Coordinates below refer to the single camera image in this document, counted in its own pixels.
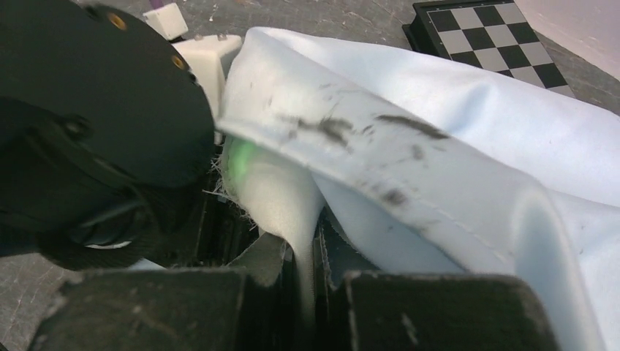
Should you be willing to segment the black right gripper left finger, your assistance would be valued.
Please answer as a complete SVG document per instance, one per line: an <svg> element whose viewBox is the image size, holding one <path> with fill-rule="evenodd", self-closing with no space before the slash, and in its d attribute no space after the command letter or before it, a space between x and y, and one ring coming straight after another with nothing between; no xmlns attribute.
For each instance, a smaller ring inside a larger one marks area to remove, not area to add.
<svg viewBox="0 0 620 351"><path fill-rule="evenodd" d="M286 240L266 233L227 264L228 268L245 271L264 288L289 287L295 281L292 248Z"/></svg>

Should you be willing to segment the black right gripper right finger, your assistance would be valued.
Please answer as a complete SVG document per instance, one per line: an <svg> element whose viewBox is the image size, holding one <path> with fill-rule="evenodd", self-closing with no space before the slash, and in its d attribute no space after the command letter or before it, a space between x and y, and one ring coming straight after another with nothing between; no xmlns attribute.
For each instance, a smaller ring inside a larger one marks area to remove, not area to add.
<svg viewBox="0 0 620 351"><path fill-rule="evenodd" d="M336 290L347 271L377 269L341 237L338 226L329 220L319 221L314 235L314 279L318 291Z"/></svg>

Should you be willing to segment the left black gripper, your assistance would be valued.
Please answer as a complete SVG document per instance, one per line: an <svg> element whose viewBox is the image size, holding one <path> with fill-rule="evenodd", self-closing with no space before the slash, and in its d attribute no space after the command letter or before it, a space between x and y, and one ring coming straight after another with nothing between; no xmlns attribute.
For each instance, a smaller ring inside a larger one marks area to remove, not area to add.
<svg viewBox="0 0 620 351"><path fill-rule="evenodd" d="M223 197L220 185L219 175L205 177L187 222L159 250L160 265L223 266L257 239L258 230L233 201Z"/></svg>

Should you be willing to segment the white pillow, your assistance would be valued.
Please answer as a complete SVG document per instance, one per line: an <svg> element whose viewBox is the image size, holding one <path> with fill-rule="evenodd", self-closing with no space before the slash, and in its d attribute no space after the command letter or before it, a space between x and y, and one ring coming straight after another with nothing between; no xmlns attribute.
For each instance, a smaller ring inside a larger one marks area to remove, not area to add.
<svg viewBox="0 0 620 351"><path fill-rule="evenodd" d="M222 189L265 233L283 238L295 258L300 315L315 319L314 234L325 200L304 167L228 136L219 157Z"/></svg>

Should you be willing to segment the light blue pillowcase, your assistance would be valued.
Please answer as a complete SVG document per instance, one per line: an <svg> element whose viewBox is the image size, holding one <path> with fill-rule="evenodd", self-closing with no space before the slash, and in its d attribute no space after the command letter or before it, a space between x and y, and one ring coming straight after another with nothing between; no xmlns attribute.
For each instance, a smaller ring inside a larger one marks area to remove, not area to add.
<svg viewBox="0 0 620 351"><path fill-rule="evenodd" d="M619 348L615 113L435 56L254 27L216 126L309 170L378 268L517 276L563 350Z"/></svg>

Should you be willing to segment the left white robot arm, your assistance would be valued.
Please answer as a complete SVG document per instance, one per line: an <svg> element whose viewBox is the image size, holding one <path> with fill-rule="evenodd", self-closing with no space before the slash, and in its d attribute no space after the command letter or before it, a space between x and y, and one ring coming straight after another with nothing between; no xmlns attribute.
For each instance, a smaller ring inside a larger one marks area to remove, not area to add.
<svg viewBox="0 0 620 351"><path fill-rule="evenodd" d="M238 35L101 3L1 3L1 256L72 271L157 252L200 206Z"/></svg>

